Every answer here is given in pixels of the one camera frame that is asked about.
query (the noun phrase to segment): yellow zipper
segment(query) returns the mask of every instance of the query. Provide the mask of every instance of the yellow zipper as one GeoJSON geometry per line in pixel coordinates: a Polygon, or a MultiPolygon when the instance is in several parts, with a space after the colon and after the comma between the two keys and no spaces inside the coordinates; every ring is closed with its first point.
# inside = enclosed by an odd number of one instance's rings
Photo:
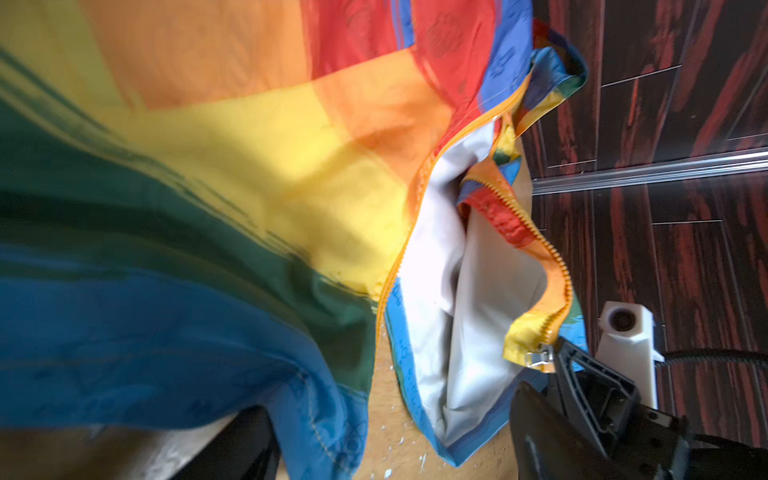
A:
{"type": "Polygon", "coordinates": [[[512,211],[512,213],[515,214],[515,216],[522,222],[525,228],[527,228],[528,231],[533,234],[536,240],[541,242],[541,244],[544,246],[544,248],[547,249],[549,254],[552,256],[552,258],[560,268],[560,273],[562,274],[565,282],[565,305],[562,308],[560,308],[557,312],[550,314],[541,328],[541,334],[544,337],[543,343],[547,345],[553,344],[554,341],[558,339],[558,333],[560,331],[560,327],[565,321],[566,316],[568,316],[568,310],[570,309],[570,305],[572,305],[573,303],[573,297],[574,297],[573,279],[571,278],[571,273],[568,272],[568,267],[565,265],[565,261],[563,260],[563,257],[560,255],[557,249],[555,249],[554,246],[551,243],[549,243],[549,240],[544,238],[544,235],[542,235],[541,232],[538,231],[538,228],[536,228],[536,226],[534,225],[531,217],[528,215],[525,209],[521,207],[520,203],[516,199],[509,198],[507,195],[504,195],[496,186],[491,185],[486,180],[483,180],[475,175],[472,175],[472,173],[468,173],[465,179],[478,182],[479,184],[481,184],[482,186],[488,188],[491,192],[493,192],[493,194],[499,200],[501,200],[502,203],[509,210],[512,211]]]}
{"type": "MultiPolygon", "coordinates": [[[[471,121],[466,127],[462,128],[456,135],[454,135],[451,140],[448,141],[448,143],[445,144],[443,148],[440,149],[440,152],[437,155],[433,155],[430,161],[432,164],[429,168],[429,175],[427,178],[430,178],[432,176],[432,170],[435,168],[435,164],[437,163],[437,160],[439,160],[443,154],[445,154],[446,151],[450,147],[453,147],[456,143],[458,143],[459,140],[463,139],[466,135],[472,133],[473,131],[477,130],[480,127],[484,127],[485,125],[495,121],[497,118],[501,117],[505,112],[510,111],[513,109],[517,104],[522,101],[523,94],[526,90],[528,90],[528,84],[531,82],[531,74],[528,73],[528,75],[525,76],[525,79],[523,80],[522,84],[518,89],[506,100],[504,100],[502,103],[496,105],[491,110],[485,112],[485,114],[481,115],[480,117],[476,118],[475,120],[471,121]]],[[[418,199],[418,210],[421,210],[421,204],[424,201],[424,193],[426,192],[426,187],[423,192],[419,195],[418,199]]],[[[411,235],[413,235],[413,229],[416,226],[416,220],[413,221],[413,225],[410,228],[410,231],[408,232],[408,236],[406,237],[406,242],[402,245],[402,249],[400,249],[400,253],[397,254],[397,258],[395,259],[395,264],[392,266],[392,269],[389,271],[389,274],[386,277],[386,280],[384,282],[384,285],[382,286],[381,294],[379,295],[379,307],[376,309],[376,338],[379,338],[381,325],[384,322],[384,315],[386,314],[386,306],[389,302],[389,294],[392,292],[392,287],[395,285],[395,278],[397,278],[397,273],[400,271],[400,265],[402,264],[402,258],[406,254],[406,247],[408,246],[408,243],[411,241],[411,235]]]]}

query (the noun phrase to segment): orange fabric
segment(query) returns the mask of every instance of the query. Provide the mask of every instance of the orange fabric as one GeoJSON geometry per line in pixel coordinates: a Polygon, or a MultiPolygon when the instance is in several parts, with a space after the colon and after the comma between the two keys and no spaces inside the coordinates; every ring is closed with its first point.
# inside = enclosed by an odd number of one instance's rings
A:
{"type": "Polygon", "coordinates": [[[452,109],[416,67],[409,50],[313,81],[332,123],[410,183],[439,142],[452,109]]]}
{"type": "Polygon", "coordinates": [[[172,108],[310,79],[298,0],[79,2],[129,103],[172,108]]]}

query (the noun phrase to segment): rainbow jacket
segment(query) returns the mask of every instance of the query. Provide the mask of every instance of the rainbow jacket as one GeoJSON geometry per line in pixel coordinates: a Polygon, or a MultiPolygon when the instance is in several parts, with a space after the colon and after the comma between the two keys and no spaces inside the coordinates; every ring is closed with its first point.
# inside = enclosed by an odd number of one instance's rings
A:
{"type": "Polygon", "coordinates": [[[446,462],[584,343],[516,139],[586,81],[528,0],[4,0],[0,426],[265,406],[347,478],[377,331],[446,462]]]}

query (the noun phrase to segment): zipper pull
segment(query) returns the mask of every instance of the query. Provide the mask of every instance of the zipper pull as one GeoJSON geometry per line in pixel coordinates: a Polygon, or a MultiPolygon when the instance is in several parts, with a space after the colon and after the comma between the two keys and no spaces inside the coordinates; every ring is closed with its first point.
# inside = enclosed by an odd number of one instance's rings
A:
{"type": "Polygon", "coordinates": [[[546,343],[539,343],[538,350],[536,352],[525,353],[525,366],[529,369],[537,369],[538,367],[545,365],[552,365],[554,363],[554,351],[552,345],[546,343]]]}

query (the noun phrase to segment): red fabric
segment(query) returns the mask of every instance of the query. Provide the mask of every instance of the red fabric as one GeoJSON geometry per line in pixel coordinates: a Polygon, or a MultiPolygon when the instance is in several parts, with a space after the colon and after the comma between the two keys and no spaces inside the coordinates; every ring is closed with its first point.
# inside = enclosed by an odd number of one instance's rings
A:
{"type": "Polygon", "coordinates": [[[476,209],[515,248],[522,248],[534,241],[533,233],[487,188],[480,188],[464,200],[476,209]]]}
{"type": "Polygon", "coordinates": [[[477,94],[491,56],[494,0],[423,0],[412,3],[416,64],[455,108],[445,144],[480,115],[477,94]]]}
{"type": "Polygon", "coordinates": [[[312,78],[397,50],[389,0],[305,0],[312,78]]]}

